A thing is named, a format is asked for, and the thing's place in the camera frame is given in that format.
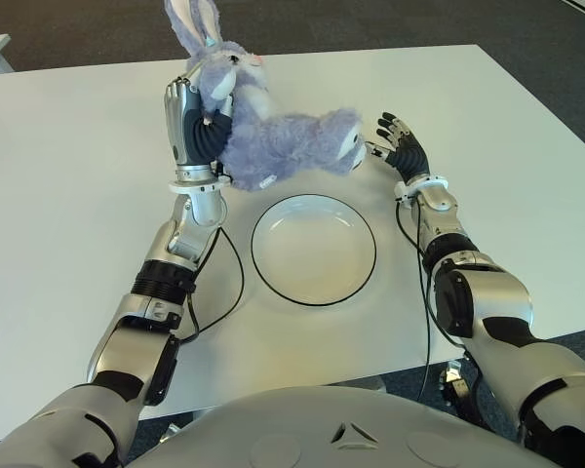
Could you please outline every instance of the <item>stuffed bunny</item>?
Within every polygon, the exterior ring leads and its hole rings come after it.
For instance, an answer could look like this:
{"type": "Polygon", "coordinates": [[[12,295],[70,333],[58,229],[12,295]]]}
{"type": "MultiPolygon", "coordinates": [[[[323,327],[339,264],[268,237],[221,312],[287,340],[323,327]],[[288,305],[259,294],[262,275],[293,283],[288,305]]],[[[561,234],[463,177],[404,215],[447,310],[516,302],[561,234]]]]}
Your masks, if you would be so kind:
{"type": "Polygon", "coordinates": [[[266,188],[305,169],[345,175],[366,155],[355,110],[322,117],[277,114],[260,57],[223,41],[212,0],[165,0],[175,35],[190,54],[188,70],[201,65],[198,88],[205,114],[234,98],[232,135],[219,160],[244,190],[266,188]]]}

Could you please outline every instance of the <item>purple plush fur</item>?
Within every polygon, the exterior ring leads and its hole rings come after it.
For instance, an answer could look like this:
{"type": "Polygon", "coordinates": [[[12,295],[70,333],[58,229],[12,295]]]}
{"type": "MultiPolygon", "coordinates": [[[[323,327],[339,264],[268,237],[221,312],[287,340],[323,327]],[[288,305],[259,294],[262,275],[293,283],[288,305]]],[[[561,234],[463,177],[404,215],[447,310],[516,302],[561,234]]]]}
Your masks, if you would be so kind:
{"type": "Polygon", "coordinates": [[[199,89],[207,115],[223,103],[212,98],[213,91],[230,70],[236,74],[232,92],[232,135],[219,157],[233,177],[234,186],[259,190],[302,170],[323,169],[346,175],[354,169],[366,152],[361,136],[352,137],[354,129],[360,127],[358,113],[353,109],[339,109],[319,118],[303,114],[271,115],[268,112],[260,115],[265,111],[259,109],[259,104],[268,100],[268,92],[261,75],[252,68],[257,65],[248,65],[250,62],[244,61],[253,56],[234,42],[203,46],[201,42],[205,42],[208,32],[201,18],[199,2],[212,7],[217,28],[218,11],[211,0],[190,0],[190,13],[195,29],[202,34],[200,38],[191,36],[174,11],[171,0],[165,0],[165,9],[180,43],[191,55],[187,68],[190,70],[201,63],[199,89]],[[230,56],[240,59],[234,61],[230,56]],[[350,149],[338,158],[343,147],[350,149]]]}

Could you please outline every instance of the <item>bunny ear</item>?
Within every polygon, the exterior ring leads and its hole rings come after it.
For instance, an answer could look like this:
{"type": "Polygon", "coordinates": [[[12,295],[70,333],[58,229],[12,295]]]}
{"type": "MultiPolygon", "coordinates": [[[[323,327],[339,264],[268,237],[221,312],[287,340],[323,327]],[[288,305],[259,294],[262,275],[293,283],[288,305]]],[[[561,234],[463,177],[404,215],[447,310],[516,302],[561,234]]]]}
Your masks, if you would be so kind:
{"type": "Polygon", "coordinates": [[[189,0],[165,0],[165,11],[179,43],[191,56],[195,56],[206,43],[201,28],[195,24],[194,18],[198,19],[199,15],[192,14],[188,2],[189,0]]]}
{"type": "Polygon", "coordinates": [[[213,0],[190,0],[192,17],[207,46],[222,42],[218,10],[213,0]]]}

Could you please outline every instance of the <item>plate rim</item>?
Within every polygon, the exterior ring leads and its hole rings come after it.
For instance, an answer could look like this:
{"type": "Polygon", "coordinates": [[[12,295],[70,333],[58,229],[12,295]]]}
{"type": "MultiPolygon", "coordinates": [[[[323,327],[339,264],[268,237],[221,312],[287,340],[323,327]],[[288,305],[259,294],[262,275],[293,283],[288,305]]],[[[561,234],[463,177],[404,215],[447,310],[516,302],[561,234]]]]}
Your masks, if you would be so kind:
{"type": "Polygon", "coordinates": [[[371,225],[369,224],[369,222],[360,214],[360,212],[358,212],[355,208],[353,208],[351,205],[349,205],[348,203],[343,202],[342,200],[339,200],[335,197],[332,197],[330,195],[323,195],[320,193],[298,193],[295,195],[290,195],[288,197],[284,197],[280,200],[278,200],[277,202],[271,204],[270,206],[268,206],[265,210],[264,213],[262,213],[260,215],[260,217],[258,218],[258,220],[255,222],[255,224],[253,225],[253,229],[252,229],[252,239],[251,239],[251,244],[250,244],[250,252],[252,254],[252,263],[253,263],[253,268],[255,269],[255,272],[257,273],[257,275],[260,277],[260,279],[262,280],[262,283],[264,283],[264,285],[266,285],[266,287],[271,290],[273,293],[275,293],[276,295],[278,295],[279,297],[282,297],[285,300],[289,300],[292,303],[298,304],[298,305],[305,305],[305,306],[309,306],[309,307],[327,307],[330,305],[335,305],[338,304],[340,302],[344,302],[347,299],[350,299],[351,297],[353,297],[355,294],[359,293],[364,286],[367,285],[367,283],[369,282],[369,280],[371,279],[372,273],[374,272],[374,267],[377,264],[377,241],[374,238],[374,233],[372,232],[371,229],[371,225]],[[297,299],[293,299],[292,297],[288,297],[287,295],[277,291],[273,286],[271,286],[271,284],[266,281],[266,278],[264,278],[264,276],[262,276],[262,273],[260,272],[260,269],[257,266],[257,263],[255,261],[255,255],[254,255],[254,237],[255,237],[255,230],[257,229],[258,225],[260,224],[260,222],[262,221],[262,219],[264,218],[264,216],[276,205],[279,205],[282,202],[285,202],[287,200],[290,200],[290,198],[296,198],[296,197],[306,197],[306,196],[312,196],[312,197],[322,197],[322,198],[329,198],[331,200],[335,200],[338,203],[341,203],[342,205],[344,205],[345,207],[349,208],[350,210],[353,211],[353,213],[355,213],[357,216],[360,217],[360,219],[364,222],[364,224],[367,226],[367,229],[369,230],[370,233],[370,238],[372,239],[372,265],[370,266],[370,271],[369,274],[367,275],[366,279],[362,282],[362,284],[353,292],[351,292],[350,294],[346,295],[345,297],[338,299],[338,300],[333,300],[330,302],[322,302],[322,303],[313,303],[313,302],[304,302],[302,300],[297,300],[297,299]]]}

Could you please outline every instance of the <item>gray carpet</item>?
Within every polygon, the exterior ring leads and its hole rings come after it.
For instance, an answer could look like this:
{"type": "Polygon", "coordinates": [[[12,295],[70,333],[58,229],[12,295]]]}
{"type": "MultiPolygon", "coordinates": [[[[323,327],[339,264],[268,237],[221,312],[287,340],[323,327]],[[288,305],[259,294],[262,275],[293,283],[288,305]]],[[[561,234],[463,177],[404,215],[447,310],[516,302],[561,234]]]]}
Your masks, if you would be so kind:
{"type": "MultiPolygon", "coordinates": [[[[479,44],[585,142],[585,16],[561,0],[218,0],[225,38],[258,54],[479,44]]],[[[179,59],[162,0],[0,0],[4,55],[15,70],[179,59]]],[[[585,331],[558,338],[585,359],[585,331]]],[[[423,403],[447,409],[434,366],[423,403]]],[[[414,398],[422,369],[384,375],[414,398]]],[[[464,365],[471,379],[473,370],[464,365]]],[[[515,431],[482,385],[480,405],[498,433],[515,431]]],[[[131,456],[152,447],[170,422],[141,422],[131,456]]]]}

